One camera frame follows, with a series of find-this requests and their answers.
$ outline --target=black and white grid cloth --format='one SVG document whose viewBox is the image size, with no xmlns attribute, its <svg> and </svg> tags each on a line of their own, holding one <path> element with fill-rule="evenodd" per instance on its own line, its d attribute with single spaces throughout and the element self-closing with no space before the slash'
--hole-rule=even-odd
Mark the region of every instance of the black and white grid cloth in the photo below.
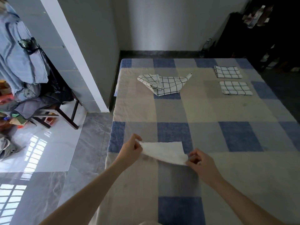
<svg viewBox="0 0 300 225">
<path fill-rule="evenodd" d="M 253 95 L 245 82 L 220 81 L 220 86 L 225 95 Z"/>
<path fill-rule="evenodd" d="M 193 74 L 186 77 L 160 76 L 158 74 L 144 74 L 137 79 L 146 85 L 157 96 L 178 93 L 183 85 L 190 79 Z"/>
<path fill-rule="evenodd" d="M 221 67 L 215 65 L 217 78 L 243 78 L 237 67 Z"/>
</svg>

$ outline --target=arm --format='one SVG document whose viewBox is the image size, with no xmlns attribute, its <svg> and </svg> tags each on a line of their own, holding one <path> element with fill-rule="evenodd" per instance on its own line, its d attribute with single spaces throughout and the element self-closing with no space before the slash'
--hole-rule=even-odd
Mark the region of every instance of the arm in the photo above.
<svg viewBox="0 0 300 225">
<path fill-rule="evenodd" d="M 229 184 L 221 176 L 213 158 L 209 155 L 195 149 L 190 156 L 192 157 L 186 164 L 226 201 L 244 225 L 283 224 Z"/>
<path fill-rule="evenodd" d="M 139 158 L 143 149 L 136 139 L 142 140 L 133 134 L 123 144 L 118 157 L 108 169 L 57 208 L 40 225 L 88 224 L 115 180 Z"/>
</svg>

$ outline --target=checkered tablecloth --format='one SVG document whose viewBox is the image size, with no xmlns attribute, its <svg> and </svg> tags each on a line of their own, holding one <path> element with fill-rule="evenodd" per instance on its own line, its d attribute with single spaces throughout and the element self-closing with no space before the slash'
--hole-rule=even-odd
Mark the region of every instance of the checkered tablecloth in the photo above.
<svg viewBox="0 0 300 225">
<path fill-rule="evenodd" d="M 214 66 L 237 66 L 253 96 L 224 95 Z M 156 96 L 142 74 L 186 76 L 180 93 Z M 222 175 L 279 219 L 300 222 L 300 126 L 246 59 L 123 59 L 106 167 L 123 142 L 181 141 L 209 153 Z M 99 224 L 240 224 L 186 166 L 145 155 L 114 183 Z"/>
</svg>

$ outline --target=person's left arm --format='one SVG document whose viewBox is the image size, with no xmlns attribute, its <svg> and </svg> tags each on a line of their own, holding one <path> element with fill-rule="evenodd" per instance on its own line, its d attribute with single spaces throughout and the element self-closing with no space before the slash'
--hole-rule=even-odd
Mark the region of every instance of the person's left arm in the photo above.
<svg viewBox="0 0 300 225">
<path fill-rule="evenodd" d="M 118 157 L 108 169 L 57 208 L 40 225 L 88 224 L 115 180 L 139 158 L 142 147 L 136 139 L 142 140 L 133 134 L 123 144 Z"/>
</svg>

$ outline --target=hand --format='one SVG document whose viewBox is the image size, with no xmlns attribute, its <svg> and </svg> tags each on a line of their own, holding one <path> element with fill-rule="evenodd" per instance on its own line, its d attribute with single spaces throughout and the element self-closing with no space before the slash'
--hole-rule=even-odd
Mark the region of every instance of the hand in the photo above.
<svg viewBox="0 0 300 225">
<path fill-rule="evenodd" d="M 130 139 L 123 144 L 115 163 L 119 164 L 123 170 L 130 167 L 139 158 L 143 148 L 136 141 L 141 141 L 142 138 L 137 134 L 132 134 Z"/>
<path fill-rule="evenodd" d="M 186 165 L 196 171 L 207 185 L 215 188 L 217 183 L 224 180 L 212 157 L 197 148 L 189 156 L 191 158 L 186 161 Z"/>
</svg>

